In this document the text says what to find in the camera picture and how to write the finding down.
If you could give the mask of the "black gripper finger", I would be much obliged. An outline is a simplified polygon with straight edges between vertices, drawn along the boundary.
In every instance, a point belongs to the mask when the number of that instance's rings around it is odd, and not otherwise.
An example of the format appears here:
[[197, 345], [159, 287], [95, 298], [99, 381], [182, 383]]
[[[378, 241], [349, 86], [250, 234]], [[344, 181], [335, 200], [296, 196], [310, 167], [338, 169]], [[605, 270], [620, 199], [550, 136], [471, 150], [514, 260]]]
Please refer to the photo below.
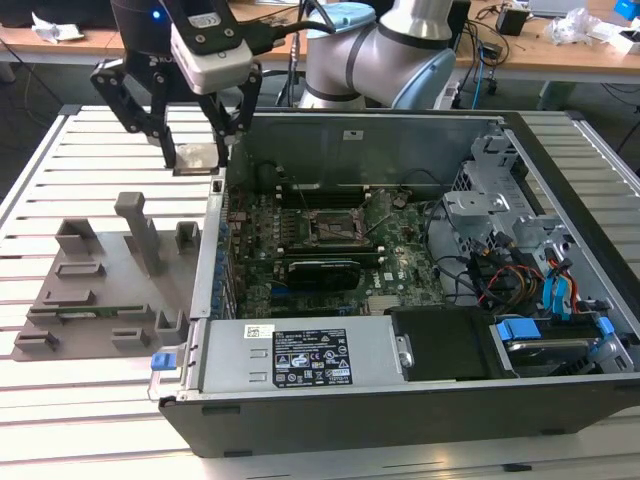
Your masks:
[[241, 98], [231, 112], [227, 111], [217, 93], [199, 97], [198, 104], [213, 130], [218, 153], [218, 167], [228, 165], [230, 146], [237, 142], [239, 136], [249, 130], [256, 111], [262, 80], [261, 63], [254, 61], [250, 67], [248, 78], [236, 87]]
[[133, 97], [125, 85], [125, 60], [101, 62], [92, 72], [90, 80], [102, 99], [130, 133], [144, 133], [148, 142], [159, 146], [167, 169], [176, 165], [176, 148], [167, 125], [168, 77], [160, 71], [152, 71], [150, 111], [147, 112]]

